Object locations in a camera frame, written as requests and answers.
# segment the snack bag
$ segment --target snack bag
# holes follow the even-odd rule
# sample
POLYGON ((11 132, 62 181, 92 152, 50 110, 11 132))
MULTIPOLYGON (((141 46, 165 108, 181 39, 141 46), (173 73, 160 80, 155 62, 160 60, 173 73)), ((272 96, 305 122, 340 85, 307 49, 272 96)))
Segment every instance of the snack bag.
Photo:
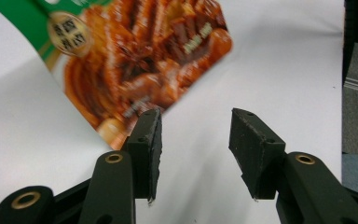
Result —
POLYGON ((0 12, 113 149, 232 45, 216 0, 0 0, 0 12))

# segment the white table surface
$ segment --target white table surface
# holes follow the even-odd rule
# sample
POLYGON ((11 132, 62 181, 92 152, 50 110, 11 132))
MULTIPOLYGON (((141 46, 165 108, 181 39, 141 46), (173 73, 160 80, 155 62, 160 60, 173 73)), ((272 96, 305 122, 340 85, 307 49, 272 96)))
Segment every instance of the white table surface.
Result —
MULTIPOLYGON (((255 202, 228 149, 233 107, 341 177, 342 0, 220 1, 234 48, 163 115, 158 195, 138 224, 279 223, 255 202)), ((0 14, 0 202, 89 178, 107 145, 82 119, 27 40, 0 14)))

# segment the food package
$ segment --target food package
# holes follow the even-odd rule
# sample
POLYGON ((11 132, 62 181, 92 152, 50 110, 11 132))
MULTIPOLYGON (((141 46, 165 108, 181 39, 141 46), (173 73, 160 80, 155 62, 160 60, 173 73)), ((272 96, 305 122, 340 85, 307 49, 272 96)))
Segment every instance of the food package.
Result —
POLYGON ((0 12, 112 149, 232 46, 217 0, 0 0, 0 12))

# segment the brass screw hole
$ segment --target brass screw hole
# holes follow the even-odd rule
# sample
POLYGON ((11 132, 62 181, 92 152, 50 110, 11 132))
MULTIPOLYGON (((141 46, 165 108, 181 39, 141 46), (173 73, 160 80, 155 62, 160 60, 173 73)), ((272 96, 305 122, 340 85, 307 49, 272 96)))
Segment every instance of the brass screw hole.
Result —
POLYGON ((296 155, 296 160, 307 165, 315 164, 315 160, 306 155, 296 155))
POLYGON ((34 203, 36 203, 39 199, 40 199, 40 193, 37 191, 23 193, 11 203, 11 207, 14 209, 27 208, 33 205, 34 203))
POLYGON ((123 156, 121 156, 120 154, 111 154, 105 158, 105 161, 107 163, 116 163, 122 160, 123 160, 123 156))

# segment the brown food image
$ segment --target brown food image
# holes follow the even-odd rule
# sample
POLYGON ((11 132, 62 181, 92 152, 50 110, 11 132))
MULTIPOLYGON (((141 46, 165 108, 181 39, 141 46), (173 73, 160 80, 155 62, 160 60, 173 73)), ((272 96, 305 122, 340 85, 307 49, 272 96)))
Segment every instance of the brown food image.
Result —
POLYGON ((93 40, 65 93, 114 149, 144 111, 176 102, 232 46, 215 0, 114 0, 85 9, 93 40))

